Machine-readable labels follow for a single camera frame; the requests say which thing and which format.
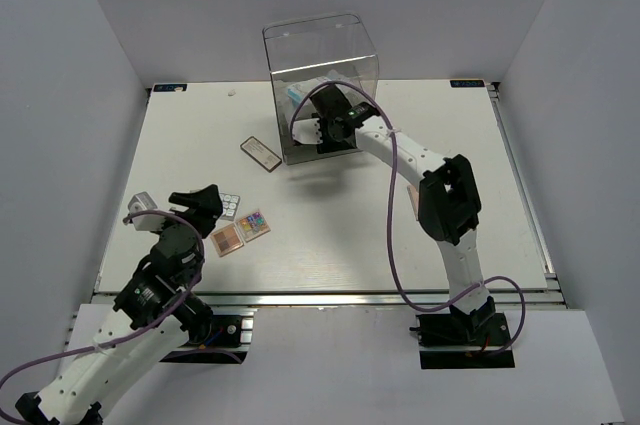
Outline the cotton pad pack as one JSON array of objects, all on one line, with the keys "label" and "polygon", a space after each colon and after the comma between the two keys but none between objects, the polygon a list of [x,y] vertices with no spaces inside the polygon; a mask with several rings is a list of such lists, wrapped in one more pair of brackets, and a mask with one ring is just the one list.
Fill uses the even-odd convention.
[{"label": "cotton pad pack", "polygon": [[294,108],[298,107],[302,99],[315,87],[328,81],[345,81],[346,77],[335,70],[330,70],[326,75],[295,82],[285,89],[286,96],[290,99]]}]

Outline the clear acrylic drawer organizer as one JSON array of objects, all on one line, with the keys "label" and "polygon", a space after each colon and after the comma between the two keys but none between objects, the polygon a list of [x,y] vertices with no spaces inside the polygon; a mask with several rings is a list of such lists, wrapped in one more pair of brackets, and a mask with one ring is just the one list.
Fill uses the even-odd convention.
[{"label": "clear acrylic drawer organizer", "polygon": [[[281,151],[284,162],[297,165],[344,154],[319,155],[316,145],[293,140],[295,121],[318,114],[333,122],[376,94],[379,60],[360,16],[343,12],[266,25],[262,38],[270,73]],[[296,108],[286,96],[295,82],[335,70],[345,81],[328,81],[311,90]]]}]

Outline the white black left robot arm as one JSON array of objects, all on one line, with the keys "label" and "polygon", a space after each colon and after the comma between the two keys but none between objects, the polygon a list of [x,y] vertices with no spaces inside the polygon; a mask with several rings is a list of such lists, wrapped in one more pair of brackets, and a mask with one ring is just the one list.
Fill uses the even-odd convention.
[{"label": "white black left robot arm", "polygon": [[192,290],[205,263],[204,240],[223,213],[219,190],[169,197],[161,211],[145,193],[129,202],[123,221],[157,240],[94,335],[71,353],[71,362],[49,385],[16,402],[21,424],[100,424],[125,393],[159,361],[212,330],[211,308]]}]

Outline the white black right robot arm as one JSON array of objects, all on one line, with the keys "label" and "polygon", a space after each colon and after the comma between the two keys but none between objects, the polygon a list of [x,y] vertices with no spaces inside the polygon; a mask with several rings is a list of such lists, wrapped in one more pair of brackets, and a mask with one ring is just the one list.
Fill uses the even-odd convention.
[{"label": "white black right robot arm", "polygon": [[346,143],[391,167],[387,205],[387,250],[394,265],[392,219],[395,182],[402,176],[418,192],[418,222],[436,242],[449,284],[444,306],[453,335],[472,344],[484,336],[495,314],[480,265],[477,228],[481,200],[469,160],[438,154],[395,128],[363,90],[329,81],[308,92],[322,139]]}]

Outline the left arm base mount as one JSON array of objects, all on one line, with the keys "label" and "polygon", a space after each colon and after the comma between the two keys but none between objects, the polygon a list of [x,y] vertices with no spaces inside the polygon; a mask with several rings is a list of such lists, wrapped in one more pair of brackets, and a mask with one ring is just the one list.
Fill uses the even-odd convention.
[{"label": "left arm base mount", "polygon": [[206,339],[186,343],[160,360],[161,363],[241,365],[252,340],[255,309],[215,308]]}]

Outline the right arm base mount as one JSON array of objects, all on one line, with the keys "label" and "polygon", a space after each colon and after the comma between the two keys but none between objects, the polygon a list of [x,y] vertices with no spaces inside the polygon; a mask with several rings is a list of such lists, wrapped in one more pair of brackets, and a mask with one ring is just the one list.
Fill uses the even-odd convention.
[{"label": "right arm base mount", "polygon": [[422,370],[513,369],[511,340],[506,317],[497,313],[479,332],[466,330],[448,314],[424,314],[409,328],[419,346]]}]

